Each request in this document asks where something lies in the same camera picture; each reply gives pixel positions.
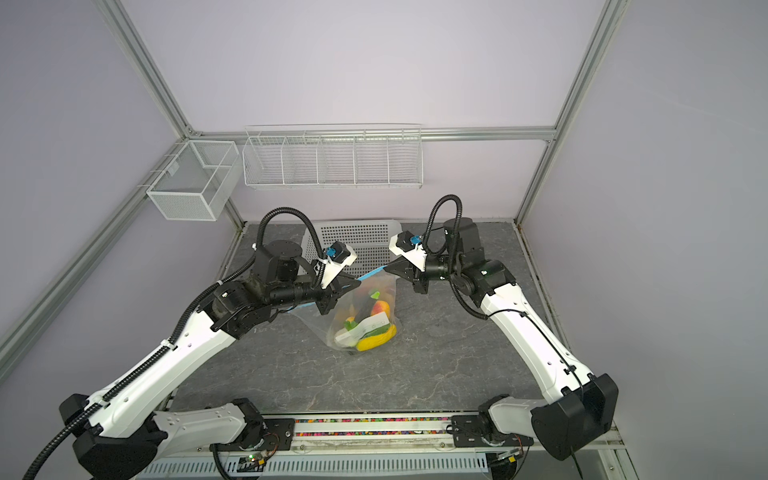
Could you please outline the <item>white perforated plastic basket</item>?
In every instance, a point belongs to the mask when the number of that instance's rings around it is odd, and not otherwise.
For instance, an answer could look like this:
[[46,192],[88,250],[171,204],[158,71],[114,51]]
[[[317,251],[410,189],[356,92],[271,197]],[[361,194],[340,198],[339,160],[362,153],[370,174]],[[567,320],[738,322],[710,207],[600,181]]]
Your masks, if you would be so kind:
[[360,278],[395,258],[389,243],[402,231],[402,226],[395,220],[326,221],[316,223],[315,230],[324,248],[336,241],[352,248],[357,259],[344,272]]

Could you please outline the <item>clear zip bag blue zipper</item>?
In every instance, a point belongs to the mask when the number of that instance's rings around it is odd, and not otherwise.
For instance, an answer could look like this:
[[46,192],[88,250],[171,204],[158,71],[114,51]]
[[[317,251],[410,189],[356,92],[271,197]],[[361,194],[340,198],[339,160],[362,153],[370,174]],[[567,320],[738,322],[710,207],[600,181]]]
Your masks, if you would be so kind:
[[398,335],[401,327],[395,315],[396,277],[380,267],[358,279],[361,285],[344,295],[328,315],[321,315],[314,303],[298,306],[291,311],[291,314],[300,319],[327,347],[352,354],[361,353],[356,350],[356,346],[352,348],[336,346],[334,336],[339,330],[344,328],[351,330],[366,318],[373,317],[371,309],[377,300],[372,299],[370,294],[373,291],[380,291],[381,296],[378,300],[384,300],[390,304],[391,318],[388,320],[390,324],[397,326]]

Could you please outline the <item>yellow peach with red spot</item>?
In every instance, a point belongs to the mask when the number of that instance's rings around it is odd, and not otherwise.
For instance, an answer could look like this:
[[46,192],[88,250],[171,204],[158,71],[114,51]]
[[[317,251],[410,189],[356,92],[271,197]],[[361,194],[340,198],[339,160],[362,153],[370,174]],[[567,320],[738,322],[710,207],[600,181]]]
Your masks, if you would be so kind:
[[387,319],[391,318],[391,306],[387,301],[377,300],[371,309],[371,315],[383,314]]

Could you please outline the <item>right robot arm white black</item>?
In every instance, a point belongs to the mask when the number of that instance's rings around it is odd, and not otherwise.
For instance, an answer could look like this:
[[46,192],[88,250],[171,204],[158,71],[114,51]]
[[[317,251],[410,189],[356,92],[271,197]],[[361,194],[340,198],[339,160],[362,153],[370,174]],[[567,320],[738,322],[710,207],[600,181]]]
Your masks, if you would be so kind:
[[433,206],[422,234],[402,231],[389,241],[394,260],[385,271],[425,294],[445,281],[469,315],[503,333],[533,375],[542,398],[497,396],[478,409],[485,441],[513,435],[533,438],[557,460],[575,453],[612,426],[619,389],[607,374],[594,374],[557,338],[527,300],[517,279],[489,259],[474,221],[455,194]]

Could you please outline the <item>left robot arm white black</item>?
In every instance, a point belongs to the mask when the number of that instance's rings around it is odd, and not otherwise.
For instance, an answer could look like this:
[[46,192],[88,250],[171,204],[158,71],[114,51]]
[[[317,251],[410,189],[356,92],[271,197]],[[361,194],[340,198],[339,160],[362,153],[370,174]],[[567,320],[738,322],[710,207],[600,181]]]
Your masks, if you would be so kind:
[[336,241],[322,247],[309,218],[278,207],[261,220],[248,261],[198,294],[171,335],[108,386],[74,394],[60,406],[64,428],[24,476],[34,479],[68,436],[78,462],[95,479],[129,479],[166,455],[207,445],[250,449],[269,432],[253,403],[162,414],[157,406],[200,366],[255,326],[306,303],[326,314],[359,280],[345,273],[357,255]]

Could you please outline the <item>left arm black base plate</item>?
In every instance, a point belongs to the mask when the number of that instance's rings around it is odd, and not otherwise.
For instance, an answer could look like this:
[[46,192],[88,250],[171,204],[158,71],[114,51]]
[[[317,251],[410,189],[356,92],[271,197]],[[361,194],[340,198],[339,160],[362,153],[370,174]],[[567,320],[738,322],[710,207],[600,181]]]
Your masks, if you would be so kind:
[[229,443],[219,443],[219,451],[287,451],[294,438],[296,419],[289,417],[267,418],[258,426],[248,424]]

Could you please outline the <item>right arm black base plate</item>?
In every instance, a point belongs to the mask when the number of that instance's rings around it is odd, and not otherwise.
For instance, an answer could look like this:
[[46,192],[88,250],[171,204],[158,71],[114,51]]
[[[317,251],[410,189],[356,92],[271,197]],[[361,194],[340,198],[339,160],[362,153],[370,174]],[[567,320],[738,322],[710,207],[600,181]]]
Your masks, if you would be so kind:
[[500,433],[482,414],[454,415],[446,431],[455,447],[529,447],[534,439],[520,434]]

